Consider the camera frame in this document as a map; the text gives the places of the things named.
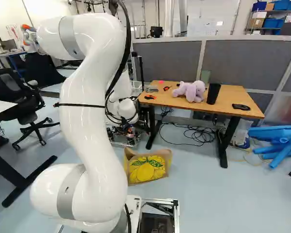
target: black tumbler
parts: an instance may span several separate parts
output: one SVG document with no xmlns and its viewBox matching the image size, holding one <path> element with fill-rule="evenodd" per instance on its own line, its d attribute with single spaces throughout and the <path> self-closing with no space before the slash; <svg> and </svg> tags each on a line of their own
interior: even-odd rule
<svg viewBox="0 0 291 233">
<path fill-rule="evenodd" d="M 221 85 L 218 83 L 210 83 L 208 89 L 207 103 L 214 104 L 217 100 Z"/>
</svg>

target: floor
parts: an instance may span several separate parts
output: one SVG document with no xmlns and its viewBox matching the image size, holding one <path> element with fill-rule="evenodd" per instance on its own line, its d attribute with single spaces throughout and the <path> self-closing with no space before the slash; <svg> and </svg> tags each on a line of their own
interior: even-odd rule
<svg viewBox="0 0 291 233">
<path fill-rule="evenodd" d="M 58 99 L 44 98 L 39 120 L 46 116 L 58 121 L 57 109 L 52 105 Z M 11 142 L 20 137 L 17 121 L 3 122 L 6 137 Z M 173 142 L 192 143 L 182 137 L 182 129 L 166 125 L 162 135 Z M 22 150 L 15 152 L 11 144 L 0 149 L 0 156 L 27 176 L 51 155 L 58 156 L 56 163 L 79 163 L 74 150 L 60 132 L 60 126 L 41 130 L 47 139 L 42 147 L 33 134 L 20 143 Z M 136 148 L 145 149 L 145 135 Z M 277 169 L 269 170 L 267 164 L 252 154 L 228 148 L 228 169 L 219 167 L 215 143 L 202 147 L 174 146 L 159 136 L 152 150 L 170 148 L 173 162 L 170 176 L 157 181 L 129 187 L 129 194 L 143 198 L 174 198 L 180 204 L 180 231 L 207 233 L 291 232 L 291 158 Z M 123 148 L 114 147 L 123 161 Z M 250 162 L 237 162 L 243 156 Z M 13 190 L 13 185 L 0 176 L 0 203 Z M 29 189 L 9 208 L 0 204 L 0 233 L 53 233 L 55 220 L 37 212 L 31 206 Z M 65 228 L 63 232 L 78 232 Z"/>
</svg>

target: yellow lemon bag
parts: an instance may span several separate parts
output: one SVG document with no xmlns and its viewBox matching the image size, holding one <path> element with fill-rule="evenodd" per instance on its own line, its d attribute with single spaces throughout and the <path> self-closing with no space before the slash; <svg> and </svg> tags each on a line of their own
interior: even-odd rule
<svg viewBox="0 0 291 233">
<path fill-rule="evenodd" d="M 168 149 L 157 150 L 149 154 L 138 154 L 130 148 L 124 149 L 124 170 L 129 185 L 167 177 L 172 161 L 172 152 Z"/>
</svg>

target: shelf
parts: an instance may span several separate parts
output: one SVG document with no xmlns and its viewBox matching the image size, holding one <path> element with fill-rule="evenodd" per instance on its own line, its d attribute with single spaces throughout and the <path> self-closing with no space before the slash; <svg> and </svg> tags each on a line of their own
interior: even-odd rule
<svg viewBox="0 0 291 233">
<path fill-rule="evenodd" d="M 291 10 L 271 10 L 271 11 L 252 11 L 251 13 L 255 13 L 255 12 L 291 12 Z"/>
<path fill-rule="evenodd" d="M 247 30 L 258 30 L 258 29 L 268 29 L 268 30 L 280 30 L 281 28 L 247 28 Z"/>
</svg>

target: plush toy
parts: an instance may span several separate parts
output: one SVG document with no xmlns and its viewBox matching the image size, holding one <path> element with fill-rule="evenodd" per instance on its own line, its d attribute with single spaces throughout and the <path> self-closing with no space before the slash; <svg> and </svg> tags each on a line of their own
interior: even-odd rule
<svg viewBox="0 0 291 233">
<path fill-rule="evenodd" d="M 185 83 L 180 82 L 178 89 L 173 90 L 173 97 L 178 97 L 185 95 L 188 102 L 200 103 L 203 101 L 203 93 L 205 92 L 206 87 L 203 81 L 197 80 L 194 83 Z"/>
</svg>

